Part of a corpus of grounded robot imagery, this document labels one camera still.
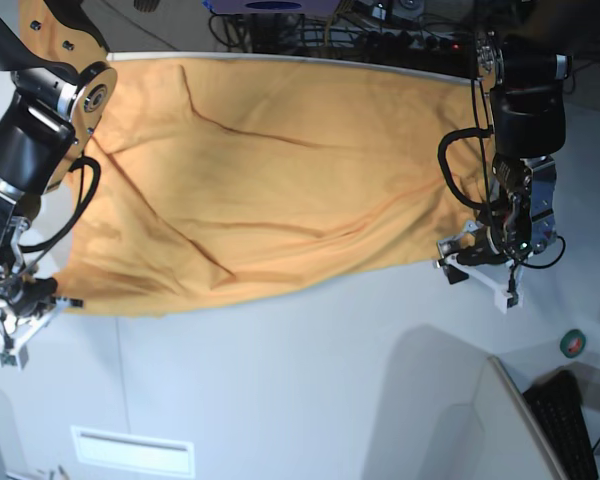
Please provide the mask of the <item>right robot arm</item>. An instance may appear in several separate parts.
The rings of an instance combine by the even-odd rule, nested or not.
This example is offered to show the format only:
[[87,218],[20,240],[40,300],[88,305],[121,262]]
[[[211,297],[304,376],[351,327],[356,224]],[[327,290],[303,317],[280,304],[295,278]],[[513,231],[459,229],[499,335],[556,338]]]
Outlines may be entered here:
[[39,262],[69,233],[25,245],[45,194],[79,172],[69,224],[93,200],[100,164],[86,146],[117,83],[109,48],[78,1],[0,1],[0,71],[15,91],[0,119],[0,364],[23,368],[28,343],[60,312],[82,301],[62,297]]

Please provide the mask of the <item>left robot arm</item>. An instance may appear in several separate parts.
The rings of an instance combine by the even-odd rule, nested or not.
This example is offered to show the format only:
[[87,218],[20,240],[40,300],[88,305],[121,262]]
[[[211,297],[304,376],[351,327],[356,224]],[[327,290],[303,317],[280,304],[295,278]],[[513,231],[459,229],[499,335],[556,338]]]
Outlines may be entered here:
[[[450,284],[473,278],[507,312],[521,304],[519,284],[530,259],[564,239],[556,231],[554,154],[566,141],[563,86],[572,70],[575,3],[533,2],[525,19],[501,27],[484,2],[473,7],[472,106],[485,117],[446,134],[437,159],[453,196],[475,217],[438,241],[437,265]],[[494,142],[481,161],[485,197],[472,200],[453,179],[447,152],[461,140]]]

